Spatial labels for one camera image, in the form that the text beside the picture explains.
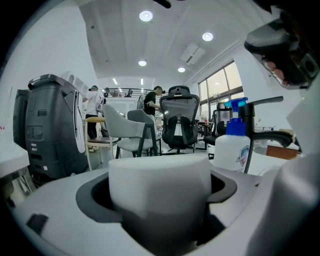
man in black shirt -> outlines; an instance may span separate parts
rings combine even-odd
[[[156,104],[156,96],[160,96],[164,93],[161,86],[154,87],[153,91],[149,92],[144,99],[144,112],[153,116],[155,120],[156,109],[160,109],[160,106]]]

railing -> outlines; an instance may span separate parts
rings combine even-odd
[[[102,89],[103,95],[105,98],[137,98],[141,94],[147,95],[153,90],[141,89],[141,88],[109,88],[107,92],[105,89]]]

person in white shirt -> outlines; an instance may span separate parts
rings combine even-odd
[[[85,110],[85,118],[97,117],[98,116],[98,107],[102,102],[100,95],[98,94],[98,87],[93,85],[91,89],[87,92],[86,96],[82,99],[82,102],[88,101]],[[88,136],[90,139],[95,139],[97,137],[97,129],[95,122],[88,122]]]

ceiling light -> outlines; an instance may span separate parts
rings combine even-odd
[[[202,39],[204,41],[211,41],[212,39],[214,39],[214,35],[211,34],[210,32],[206,32],[202,35]]]
[[[141,67],[144,67],[145,65],[147,65],[147,62],[145,60],[140,60],[138,62],[138,64],[141,66]]]
[[[144,10],[143,12],[140,13],[139,15],[140,20],[142,20],[143,22],[149,22],[152,20],[153,15],[151,11],[148,10]]]
[[[185,71],[186,71],[186,69],[185,69],[184,67],[182,67],[182,66],[181,66],[181,67],[179,67],[179,68],[178,68],[178,71],[179,71],[180,73],[183,73],[183,72],[185,72]]]

black faucet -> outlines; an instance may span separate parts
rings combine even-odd
[[[275,103],[282,102],[284,97],[278,96],[273,98],[266,98],[257,101],[247,103],[244,106],[239,107],[239,117],[242,118],[242,121],[245,123],[245,135],[250,138],[250,147],[248,158],[246,161],[246,166],[244,173],[247,174],[251,162],[252,151],[254,149],[254,141],[258,140],[273,140],[281,144],[282,147],[288,147],[292,142],[292,135],[286,131],[260,131],[255,132],[255,106],[264,103]]]

